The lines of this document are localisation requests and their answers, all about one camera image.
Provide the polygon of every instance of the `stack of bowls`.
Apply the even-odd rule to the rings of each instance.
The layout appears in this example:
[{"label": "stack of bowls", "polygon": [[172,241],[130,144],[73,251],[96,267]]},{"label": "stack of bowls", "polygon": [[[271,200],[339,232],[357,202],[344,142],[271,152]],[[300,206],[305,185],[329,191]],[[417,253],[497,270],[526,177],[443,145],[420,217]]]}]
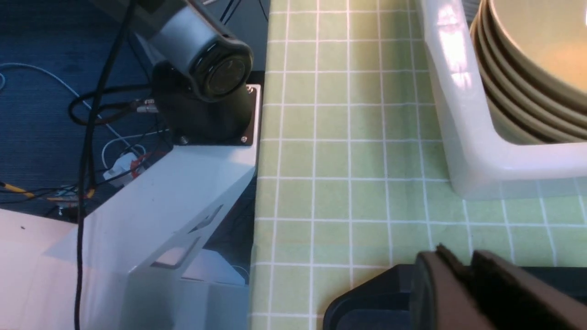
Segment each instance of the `stack of bowls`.
[{"label": "stack of bowls", "polygon": [[585,0],[482,0],[471,38],[503,138],[587,140],[586,10]]}]

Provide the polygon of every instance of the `yellow cable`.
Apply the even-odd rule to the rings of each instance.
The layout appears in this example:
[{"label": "yellow cable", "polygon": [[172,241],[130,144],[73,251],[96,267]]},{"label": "yellow cable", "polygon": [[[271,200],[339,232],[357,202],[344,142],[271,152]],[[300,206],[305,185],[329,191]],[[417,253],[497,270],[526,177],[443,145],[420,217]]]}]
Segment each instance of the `yellow cable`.
[{"label": "yellow cable", "polygon": [[34,198],[35,197],[35,194],[29,193],[28,191],[26,191],[24,189],[21,189],[19,187],[15,187],[15,186],[13,186],[11,184],[8,184],[8,183],[4,183],[4,189],[10,190],[10,191],[12,191],[14,193],[21,193],[21,194],[27,196],[28,198]]}]

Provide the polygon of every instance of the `black cable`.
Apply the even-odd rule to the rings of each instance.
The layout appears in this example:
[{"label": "black cable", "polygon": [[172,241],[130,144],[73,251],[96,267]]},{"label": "black cable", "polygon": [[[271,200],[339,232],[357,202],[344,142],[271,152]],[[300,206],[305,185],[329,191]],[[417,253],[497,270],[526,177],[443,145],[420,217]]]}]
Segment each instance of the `black cable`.
[{"label": "black cable", "polygon": [[49,211],[47,211],[45,214],[43,214],[43,218],[49,217],[51,214],[53,214],[53,212],[57,211],[57,209],[59,209],[59,206],[55,205],[52,208],[49,209]]},{"label": "black cable", "polygon": [[26,201],[36,200],[36,199],[42,198],[44,196],[47,196],[48,194],[54,193],[54,192],[59,191],[59,190],[67,190],[67,186],[66,187],[60,187],[60,188],[55,188],[53,190],[49,190],[49,191],[46,191],[44,193],[36,194],[33,197],[29,197],[29,198],[23,199],[23,200],[3,201],[3,202],[0,202],[0,205],[4,205],[4,204],[18,204],[18,203],[24,203]]},{"label": "black cable", "polygon": [[234,3],[234,0],[228,1],[228,5],[226,5],[226,8],[224,8],[224,12],[222,13],[222,16],[220,16],[220,22],[224,21],[224,18],[226,17],[226,14],[228,14],[228,10],[230,9],[230,7],[232,6],[233,3]]},{"label": "black cable", "polygon": [[163,142],[165,142],[165,144],[167,145],[169,150],[173,149],[173,145],[171,143],[169,143],[167,141],[167,139],[165,138],[166,125],[163,124],[163,127],[161,129],[159,129],[159,114],[158,113],[155,114],[155,125],[157,127],[157,135],[158,135],[159,139],[161,139]]},{"label": "black cable", "polygon": [[[79,176],[77,178],[77,247],[76,247],[76,254],[77,254],[77,281],[76,281],[76,294],[75,294],[75,306],[73,311],[73,326],[75,330],[80,330],[80,306],[82,301],[82,284],[83,284],[83,229],[84,229],[84,219],[85,219],[85,209],[83,206],[83,200],[85,196],[85,178],[86,178],[86,167],[88,165],[88,161],[92,161],[92,138],[94,133],[94,124],[93,122],[97,119],[97,112],[99,111],[100,102],[102,101],[102,96],[104,90],[106,88],[106,83],[108,81],[108,77],[110,76],[110,72],[112,71],[112,67],[114,66],[114,62],[122,47],[122,43],[124,42],[124,37],[127,35],[130,21],[134,15],[134,9],[137,5],[137,0],[129,0],[129,5],[126,9],[126,13],[124,14],[124,18],[120,25],[120,29],[118,34],[116,35],[116,39],[112,44],[112,48],[110,49],[110,53],[108,54],[108,58],[106,63],[104,64],[104,68],[102,69],[102,73],[100,74],[100,79],[98,80],[98,84],[96,87],[96,91],[94,93],[94,99],[92,102],[92,109],[90,110],[90,115],[88,118],[88,125],[86,126],[86,135],[83,141],[83,149],[82,149],[82,156],[80,158],[79,164]],[[90,186],[95,184],[95,177],[92,178],[90,176]]]},{"label": "black cable", "polygon": [[126,36],[126,42],[129,44],[130,51],[133,52],[134,58],[137,59],[137,62],[141,66],[141,69],[143,70],[143,73],[145,74],[145,78],[147,78],[147,81],[149,83],[151,83],[151,77],[149,75],[149,70],[147,70],[147,67],[143,64],[143,61],[141,60],[141,57],[139,56],[139,53],[134,48],[133,43],[131,42],[130,39],[131,38],[130,38],[130,34],[129,34],[129,35]]},{"label": "black cable", "polygon": [[[143,89],[149,89],[151,88],[150,84],[139,84],[139,85],[122,85],[122,86],[113,86],[113,87],[108,87],[104,90],[103,94],[113,94],[113,93],[122,93],[122,92],[132,92],[134,90],[143,90]],[[68,106],[68,115],[71,118],[71,120],[79,125],[87,125],[86,121],[82,121],[80,119],[78,119],[77,117],[75,117],[73,115],[73,110],[74,108],[81,104],[82,102],[84,102],[85,100],[91,99],[95,96],[96,92],[90,92],[90,93],[85,93],[80,95],[79,97],[76,97],[75,99],[73,99],[73,101],[71,101],[69,103]],[[116,106],[116,105],[122,105],[122,103],[113,103],[112,106]],[[103,105],[101,106],[102,109],[101,110],[106,110],[108,109],[108,105]]]},{"label": "black cable", "polygon": [[[74,103],[73,102],[70,103],[69,107],[68,107],[69,119],[71,119],[75,124],[78,124],[81,126],[87,126],[87,121],[80,119],[79,117],[77,117],[73,113],[74,108],[75,108]],[[121,119],[122,117],[125,117],[126,115],[134,112],[131,109],[129,102],[119,102],[119,103],[109,103],[106,105],[101,105],[98,108],[97,114],[100,114],[100,113],[102,113],[106,110],[110,110],[110,109],[117,109],[118,112],[116,112],[115,114],[110,115],[108,117],[102,117],[101,119],[96,119],[96,122],[94,123],[95,126],[112,124],[113,122]]]},{"label": "black cable", "polygon": [[238,0],[237,4],[234,5],[234,9],[232,10],[232,12],[230,13],[230,16],[228,16],[228,18],[226,19],[226,21],[224,22],[224,25],[228,24],[228,21],[230,21],[230,19],[232,18],[232,16],[234,15],[234,12],[237,11],[238,6],[241,4],[242,0]]},{"label": "black cable", "polygon": [[[104,91],[101,93],[102,95],[106,94],[113,94],[113,93],[122,93],[122,92],[132,92],[135,90],[143,90],[151,88],[151,84],[148,83],[141,83],[141,84],[134,84],[134,85],[120,85],[120,86],[112,86],[104,88]],[[79,103],[82,103],[85,100],[91,99],[96,96],[97,91],[89,92],[82,94],[76,97],[72,103],[74,106],[77,106]]]},{"label": "black cable", "polygon": [[269,18],[267,17],[267,13],[265,12],[265,7],[263,6],[263,2],[261,2],[261,0],[259,0],[259,6],[261,6],[261,10],[263,11],[263,16],[265,17],[265,20],[267,22],[269,22]]}]

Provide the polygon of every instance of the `dish rack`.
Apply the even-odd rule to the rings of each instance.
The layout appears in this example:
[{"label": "dish rack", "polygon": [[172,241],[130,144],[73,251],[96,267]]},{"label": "dish rack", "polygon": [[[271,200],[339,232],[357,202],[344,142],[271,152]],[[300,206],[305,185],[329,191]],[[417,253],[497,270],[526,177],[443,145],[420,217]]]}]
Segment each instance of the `dish rack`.
[{"label": "dish rack", "polygon": [[468,200],[587,192],[587,143],[520,146],[494,129],[458,0],[417,0],[453,189]]}]

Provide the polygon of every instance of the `table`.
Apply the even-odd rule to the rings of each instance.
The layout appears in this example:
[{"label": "table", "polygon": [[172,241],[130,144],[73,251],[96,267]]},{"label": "table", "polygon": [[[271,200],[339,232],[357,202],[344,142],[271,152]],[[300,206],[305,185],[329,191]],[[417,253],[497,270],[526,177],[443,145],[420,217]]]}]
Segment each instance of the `table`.
[{"label": "table", "polygon": [[252,330],[321,329],[340,294],[438,243],[587,266],[582,196],[464,201],[414,0],[272,0]]}]

